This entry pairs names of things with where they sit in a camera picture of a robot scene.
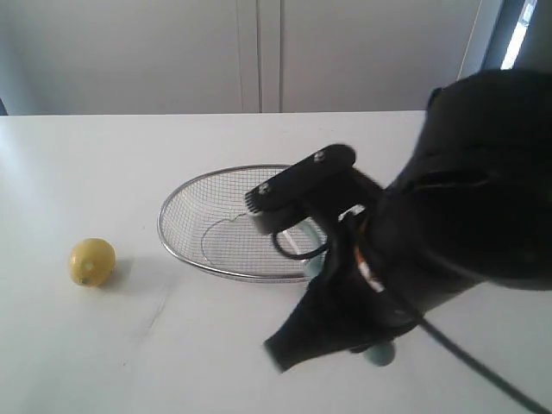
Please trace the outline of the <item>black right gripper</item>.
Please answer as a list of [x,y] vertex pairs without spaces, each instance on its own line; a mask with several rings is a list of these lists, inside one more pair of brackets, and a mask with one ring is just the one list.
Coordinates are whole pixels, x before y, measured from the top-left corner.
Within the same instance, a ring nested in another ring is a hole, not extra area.
[[356,266],[361,227],[381,192],[371,179],[350,168],[307,197],[310,215],[328,236],[329,251],[322,273],[264,342],[280,372],[321,356],[391,340],[417,327],[410,312],[388,291],[371,288]]

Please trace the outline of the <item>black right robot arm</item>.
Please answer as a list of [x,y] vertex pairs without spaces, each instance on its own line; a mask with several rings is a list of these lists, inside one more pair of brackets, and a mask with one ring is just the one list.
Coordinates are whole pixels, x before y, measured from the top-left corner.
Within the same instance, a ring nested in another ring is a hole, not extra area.
[[389,342],[483,282],[551,287],[551,77],[476,73],[432,92],[410,159],[387,186],[335,144],[252,192],[260,229],[310,218],[323,270],[265,343],[281,371]]

